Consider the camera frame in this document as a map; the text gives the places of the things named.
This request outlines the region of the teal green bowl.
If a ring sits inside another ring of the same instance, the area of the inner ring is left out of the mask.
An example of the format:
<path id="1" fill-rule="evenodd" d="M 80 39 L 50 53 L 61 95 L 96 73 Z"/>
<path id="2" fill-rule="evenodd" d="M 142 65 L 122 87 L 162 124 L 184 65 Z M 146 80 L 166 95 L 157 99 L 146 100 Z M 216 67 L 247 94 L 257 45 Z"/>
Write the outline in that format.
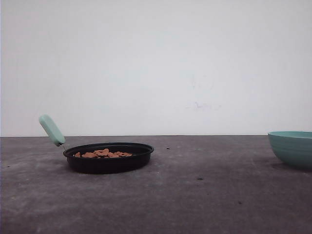
<path id="1" fill-rule="evenodd" d="M 275 131 L 268 133 L 274 155 L 292 167 L 312 168 L 312 133 Z"/>

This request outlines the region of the black pan with green handle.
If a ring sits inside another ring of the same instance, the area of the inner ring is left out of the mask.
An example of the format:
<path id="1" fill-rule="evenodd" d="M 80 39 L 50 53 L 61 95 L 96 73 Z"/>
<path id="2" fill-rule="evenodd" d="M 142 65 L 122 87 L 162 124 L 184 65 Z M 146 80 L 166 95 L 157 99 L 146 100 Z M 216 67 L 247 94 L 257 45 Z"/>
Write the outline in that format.
<path id="1" fill-rule="evenodd" d="M 108 148 L 111 152 L 127 152 L 133 154 L 120 158 L 83 158 L 75 157 L 77 152 L 86 153 Z M 63 152 L 70 168 L 76 172 L 87 174 L 112 174 L 139 169 L 150 161 L 154 148 L 143 143 L 105 142 L 76 146 Z"/>

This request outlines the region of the brown beef cubes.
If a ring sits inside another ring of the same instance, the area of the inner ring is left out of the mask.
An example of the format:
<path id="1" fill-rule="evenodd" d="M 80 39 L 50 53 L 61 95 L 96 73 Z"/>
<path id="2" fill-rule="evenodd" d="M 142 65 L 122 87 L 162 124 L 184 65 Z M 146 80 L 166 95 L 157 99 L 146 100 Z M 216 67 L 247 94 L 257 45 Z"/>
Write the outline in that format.
<path id="1" fill-rule="evenodd" d="M 133 154 L 127 152 L 111 152 L 108 148 L 103 150 L 95 150 L 93 152 L 81 153 L 77 152 L 74 154 L 75 157 L 83 157 L 83 158 L 120 158 L 120 157 L 128 157 Z"/>

